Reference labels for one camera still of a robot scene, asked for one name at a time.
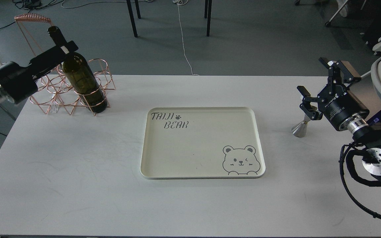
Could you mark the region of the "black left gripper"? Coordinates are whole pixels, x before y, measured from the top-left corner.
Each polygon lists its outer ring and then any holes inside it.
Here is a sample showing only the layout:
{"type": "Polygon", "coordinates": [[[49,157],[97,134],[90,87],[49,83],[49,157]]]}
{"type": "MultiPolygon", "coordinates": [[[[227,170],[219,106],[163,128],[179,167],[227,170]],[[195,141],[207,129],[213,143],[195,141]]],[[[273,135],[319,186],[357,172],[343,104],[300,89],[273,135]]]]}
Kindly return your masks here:
{"type": "Polygon", "coordinates": [[[13,61],[0,66],[0,104],[10,101],[19,104],[21,101],[38,92],[36,81],[50,73],[64,62],[69,53],[78,50],[74,41],[64,46],[54,46],[30,60],[28,66],[22,67],[13,61]]]}

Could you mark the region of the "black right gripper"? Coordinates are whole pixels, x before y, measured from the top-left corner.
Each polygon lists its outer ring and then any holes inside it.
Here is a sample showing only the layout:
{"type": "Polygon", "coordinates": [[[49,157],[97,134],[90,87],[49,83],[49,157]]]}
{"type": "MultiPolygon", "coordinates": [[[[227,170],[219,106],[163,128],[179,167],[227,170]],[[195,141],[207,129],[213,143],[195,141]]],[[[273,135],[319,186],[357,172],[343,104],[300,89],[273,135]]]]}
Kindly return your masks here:
{"type": "Polygon", "coordinates": [[[354,114],[363,119],[369,115],[369,109],[349,90],[361,81],[361,75],[348,61],[333,61],[320,57],[319,62],[328,69],[326,86],[317,97],[304,86],[297,86],[302,95],[300,108],[311,120],[321,120],[323,115],[336,131],[346,131],[345,121],[354,114]]]}

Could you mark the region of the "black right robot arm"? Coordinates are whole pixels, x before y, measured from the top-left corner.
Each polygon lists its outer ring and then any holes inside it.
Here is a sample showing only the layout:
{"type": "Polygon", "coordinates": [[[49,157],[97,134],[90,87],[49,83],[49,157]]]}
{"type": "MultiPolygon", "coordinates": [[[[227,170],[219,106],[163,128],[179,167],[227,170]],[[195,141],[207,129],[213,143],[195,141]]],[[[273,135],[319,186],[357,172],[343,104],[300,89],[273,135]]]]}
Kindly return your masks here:
{"type": "Polygon", "coordinates": [[[295,137],[306,134],[309,121],[327,118],[336,131],[349,131],[353,142],[341,147],[339,164],[340,178],[351,200],[364,212],[381,219],[381,214],[362,205],[349,191],[344,177],[344,166],[351,177],[368,187],[381,187],[381,110],[367,120],[369,110],[350,91],[350,87],[361,80],[361,75],[347,61],[330,61],[319,58],[328,70],[327,84],[312,97],[304,86],[298,86],[301,93],[300,108],[304,119],[291,131],[295,137]]]}

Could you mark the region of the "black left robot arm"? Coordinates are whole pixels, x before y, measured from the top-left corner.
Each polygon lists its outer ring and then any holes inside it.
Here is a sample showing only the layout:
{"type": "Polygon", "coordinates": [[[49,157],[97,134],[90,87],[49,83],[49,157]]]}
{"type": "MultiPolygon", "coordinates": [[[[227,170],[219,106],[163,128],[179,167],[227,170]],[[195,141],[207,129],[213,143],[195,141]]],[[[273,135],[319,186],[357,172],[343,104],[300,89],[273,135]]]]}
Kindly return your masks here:
{"type": "Polygon", "coordinates": [[[10,101],[19,104],[38,91],[36,81],[62,63],[69,53],[78,50],[75,42],[54,46],[30,60],[22,67],[9,61],[0,66],[0,104],[10,101]]]}

